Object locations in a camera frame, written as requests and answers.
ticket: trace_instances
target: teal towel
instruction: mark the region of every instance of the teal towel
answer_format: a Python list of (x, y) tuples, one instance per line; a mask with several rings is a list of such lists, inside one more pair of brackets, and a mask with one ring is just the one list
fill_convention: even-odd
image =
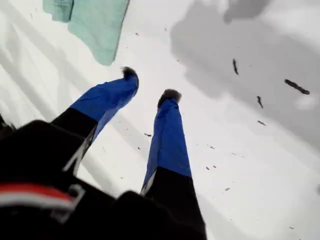
[(129, 0), (43, 0), (52, 20), (68, 22), (71, 33), (91, 50), (96, 61), (109, 66), (115, 60)]

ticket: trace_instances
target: dirt speck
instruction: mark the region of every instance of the dirt speck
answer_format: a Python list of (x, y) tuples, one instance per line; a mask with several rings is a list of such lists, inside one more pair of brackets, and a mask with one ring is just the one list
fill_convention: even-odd
[(298, 84), (296, 84), (293, 81), (290, 81), (290, 80), (286, 79), (286, 80), (284, 80), (284, 82), (286, 84), (288, 84), (290, 87), (292, 87), (294, 89), (297, 89), (302, 94), (305, 94), (305, 95), (309, 95), (310, 94), (310, 92), (308, 90), (304, 89), (303, 87), (299, 86)]
[(260, 105), (260, 107), (263, 109), (264, 106), (262, 105), (262, 102), (261, 102), (261, 97), (260, 96), (256, 96), (256, 98), (258, 99), (258, 104)]
[(234, 70), (235, 74), (237, 74), (239, 76), (237, 61), (235, 59), (233, 59), (232, 64), (233, 64), (233, 70)]
[(267, 126), (264, 122), (262, 122), (262, 121), (257, 121), (259, 124), (261, 124), (261, 125), (263, 125), (263, 126)]

